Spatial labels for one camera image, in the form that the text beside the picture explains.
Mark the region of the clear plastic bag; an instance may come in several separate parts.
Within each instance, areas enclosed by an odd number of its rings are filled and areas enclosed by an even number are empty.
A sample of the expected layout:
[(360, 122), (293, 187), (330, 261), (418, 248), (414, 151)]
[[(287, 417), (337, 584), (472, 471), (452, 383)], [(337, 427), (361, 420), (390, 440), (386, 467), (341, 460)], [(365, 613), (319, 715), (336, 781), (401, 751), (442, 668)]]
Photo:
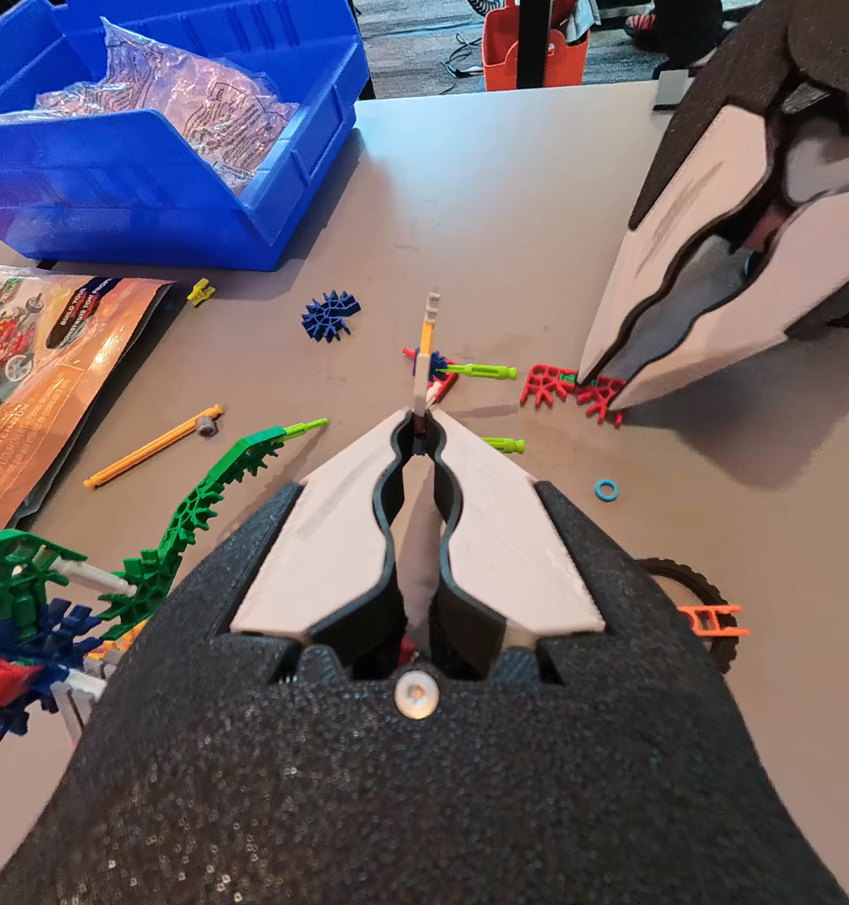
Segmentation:
[(34, 107), (0, 112), (0, 123), (30, 123), (154, 109), (236, 195), (243, 193), (299, 103), (270, 81), (101, 19), (106, 74), (37, 95)]

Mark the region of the black rubber tire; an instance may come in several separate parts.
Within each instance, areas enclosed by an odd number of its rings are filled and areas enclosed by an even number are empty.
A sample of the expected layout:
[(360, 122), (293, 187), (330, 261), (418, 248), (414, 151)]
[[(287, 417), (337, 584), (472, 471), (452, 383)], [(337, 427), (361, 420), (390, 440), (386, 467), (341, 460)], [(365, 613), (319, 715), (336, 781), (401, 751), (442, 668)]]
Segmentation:
[[(691, 569), (685, 564), (671, 559), (657, 558), (639, 559), (638, 563), (666, 593), (669, 592), (667, 589), (668, 585), (672, 584), (678, 585), (690, 596), (690, 601), (686, 603), (675, 603), (676, 608), (686, 605), (733, 605), (726, 601), (718, 588), (709, 582), (702, 573)], [(738, 623), (737, 619), (741, 614), (736, 615), (734, 618), (737, 624), (743, 627)], [(699, 639), (709, 653), (718, 672), (722, 676), (726, 676), (735, 662), (737, 647), (742, 638)]]

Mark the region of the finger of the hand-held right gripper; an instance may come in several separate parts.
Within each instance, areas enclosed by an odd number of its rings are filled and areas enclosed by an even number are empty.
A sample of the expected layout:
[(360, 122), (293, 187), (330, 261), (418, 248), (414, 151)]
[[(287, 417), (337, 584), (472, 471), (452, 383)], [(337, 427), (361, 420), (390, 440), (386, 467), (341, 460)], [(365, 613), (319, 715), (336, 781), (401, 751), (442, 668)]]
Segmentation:
[(726, 106), (713, 119), (638, 227), (622, 241), (577, 369), (588, 383), (624, 350), (634, 386), (687, 386), (769, 345), (715, 350), (671, 304), (683, 266), (714, 227), (746, 206), (773, 169), (764, 117)]
[(782, 227), (757, 277), (701, 314), (666, 356), (643, 366), (615, 411), (656, 400), (786, 341), (786, 331), (849, 283), (849, 189), (818, 197)]

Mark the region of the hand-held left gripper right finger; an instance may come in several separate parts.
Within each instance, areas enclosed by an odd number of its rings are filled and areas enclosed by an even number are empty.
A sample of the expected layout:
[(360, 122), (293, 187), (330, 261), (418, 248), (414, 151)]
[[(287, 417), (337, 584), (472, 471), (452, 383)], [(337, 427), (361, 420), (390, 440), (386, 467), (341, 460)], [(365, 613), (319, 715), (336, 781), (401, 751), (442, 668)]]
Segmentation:
[(434, 504), (444, 525), (441, 616), (454, 644), (536, 644), (605, 623), (537, 480), (453, 416), (429, 414)]

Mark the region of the blue snowflake connector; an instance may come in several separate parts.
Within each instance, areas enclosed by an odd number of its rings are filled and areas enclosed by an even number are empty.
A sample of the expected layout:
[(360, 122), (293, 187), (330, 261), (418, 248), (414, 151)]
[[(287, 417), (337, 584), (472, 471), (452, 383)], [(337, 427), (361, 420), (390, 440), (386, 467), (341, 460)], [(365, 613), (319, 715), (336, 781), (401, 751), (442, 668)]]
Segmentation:
[(348, 318), (361, 311), (354, 295), (336, 290), (324, 292), (320, 301), (313, 300), (302, 314), (302, 328), (317, 342), (340, 341), (343, 334), (350, 335)]

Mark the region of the orange ladder connector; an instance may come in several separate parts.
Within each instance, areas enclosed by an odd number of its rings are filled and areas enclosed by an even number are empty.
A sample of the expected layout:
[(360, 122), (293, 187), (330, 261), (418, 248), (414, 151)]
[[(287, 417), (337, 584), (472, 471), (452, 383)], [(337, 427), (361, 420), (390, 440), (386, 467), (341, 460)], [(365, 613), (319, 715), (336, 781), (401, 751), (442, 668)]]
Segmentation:
[(743, 611), (739, 605), (686, 605), (677, 610), (688, 618), (692, 632), (699, 638), (737, 639), (750, 635), (735, 621), (734, 617)]

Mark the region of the red connector pair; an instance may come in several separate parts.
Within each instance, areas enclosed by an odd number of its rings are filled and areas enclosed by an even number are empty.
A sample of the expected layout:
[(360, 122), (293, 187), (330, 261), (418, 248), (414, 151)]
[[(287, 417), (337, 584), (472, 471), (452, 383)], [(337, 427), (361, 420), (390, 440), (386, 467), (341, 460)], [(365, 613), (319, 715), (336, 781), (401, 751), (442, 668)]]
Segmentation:
[(609, 423), (618, 428), (623, 413), (613, 410), (612, 404), (626, 386), (627, 381), (606, 376), (581, 383), (575, 370), (535, 364), (525, 378), (520, 405), (531, 399), (536, 408), (543, 403), (552, 406), (556, 399), (565, 402), (572, 396), (577, 405), (587, 407), (586, 417), (595, 417), (598, 424)]

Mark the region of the orange rod blue connector frame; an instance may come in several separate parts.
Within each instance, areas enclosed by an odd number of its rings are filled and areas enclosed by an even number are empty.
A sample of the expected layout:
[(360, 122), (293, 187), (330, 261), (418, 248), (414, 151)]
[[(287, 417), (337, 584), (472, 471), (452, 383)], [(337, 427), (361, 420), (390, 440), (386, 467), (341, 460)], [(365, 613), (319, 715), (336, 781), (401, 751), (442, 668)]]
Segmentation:
[(518, 376), (516, 368), (504, 366), (465, 364), (453, 365), (437, 354), (434, 347), (434, 331), (436, 327), (440, 295), (430, 292), (424, 309), (423, 324), (417, 352), (414, 356), (413, 370), (413, 405), (412, 405), (412, 455), (424, 456), (426, 445), (426, 420), (429, 409), (437, 400), (441, 377), (465, 376), (491, 380), (514, 380)]

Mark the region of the red bucket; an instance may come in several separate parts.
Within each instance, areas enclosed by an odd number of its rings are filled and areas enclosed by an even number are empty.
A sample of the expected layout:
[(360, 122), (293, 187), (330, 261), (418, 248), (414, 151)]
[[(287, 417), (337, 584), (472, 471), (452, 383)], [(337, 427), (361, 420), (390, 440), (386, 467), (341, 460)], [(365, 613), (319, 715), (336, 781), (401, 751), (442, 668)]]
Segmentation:
[[(521, 2), (496, 2), (482, 29), (486, 91), (517, 87)], [(599, 23), (595, 2), (555, 1), (547, 32), (544, 86), (577, 86), (584, 76), (592, 28)]]

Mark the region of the printed toy packet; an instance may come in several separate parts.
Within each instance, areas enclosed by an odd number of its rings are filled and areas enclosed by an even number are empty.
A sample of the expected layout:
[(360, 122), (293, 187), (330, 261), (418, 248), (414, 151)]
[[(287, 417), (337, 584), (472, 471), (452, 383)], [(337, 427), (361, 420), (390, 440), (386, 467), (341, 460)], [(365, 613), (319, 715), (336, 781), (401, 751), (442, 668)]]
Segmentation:
[(0, 265), (0, 530), (39, 508), (173, 282)]

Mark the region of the orange rod grey end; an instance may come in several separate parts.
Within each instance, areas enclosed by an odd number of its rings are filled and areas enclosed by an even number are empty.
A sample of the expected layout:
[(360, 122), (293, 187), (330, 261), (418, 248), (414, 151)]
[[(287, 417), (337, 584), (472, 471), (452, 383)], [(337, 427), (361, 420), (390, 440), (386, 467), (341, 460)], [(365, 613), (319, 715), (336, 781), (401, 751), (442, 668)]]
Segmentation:
[(91, 477), (83, 481), (82, 486), (88, 490), (96, 490), (105, 484), (114, 481), (129, 470), (166, 450), (173, 444), (178, 443), (189, 435), (199, 432), (199, 429), (206, 427), (207, 424), (215, 426), (216, 421), (223, 416), (224, 413), (225, 409), (223, 406), (218, 404), (210, 406), (198, 415), (191, 417), (187, 421), (170, 429), (165, 434), (138, 447), (134, 452), (127, 454), (124, 458), (119, 459), (106, 468), (94, 473)]

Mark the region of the blue plastic bin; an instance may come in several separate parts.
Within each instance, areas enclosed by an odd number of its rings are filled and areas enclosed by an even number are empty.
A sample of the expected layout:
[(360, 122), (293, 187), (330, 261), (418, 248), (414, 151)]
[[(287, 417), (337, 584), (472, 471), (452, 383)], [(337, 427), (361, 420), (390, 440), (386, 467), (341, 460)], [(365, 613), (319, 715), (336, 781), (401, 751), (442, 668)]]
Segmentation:
[(0, 241), (31, 260), (274, 270), (369, 81), (351, 4), (19, 2), (0, 17), (0, 114), (95, 80), (102, 19), (266, 76), (299, 109), (239, 196), (157, 111), (0, 122)]

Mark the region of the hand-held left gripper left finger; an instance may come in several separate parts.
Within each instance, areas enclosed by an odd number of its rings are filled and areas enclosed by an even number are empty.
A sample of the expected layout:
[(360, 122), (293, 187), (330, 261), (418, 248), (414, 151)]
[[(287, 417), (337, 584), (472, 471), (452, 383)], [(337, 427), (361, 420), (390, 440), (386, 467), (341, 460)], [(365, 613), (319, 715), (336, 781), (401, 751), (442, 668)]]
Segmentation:
[(232, 633), (310, 640), (384, 590), (396, 572), (391, 527), (405, 502), (411, 418), (397, 410), (301, 481)]

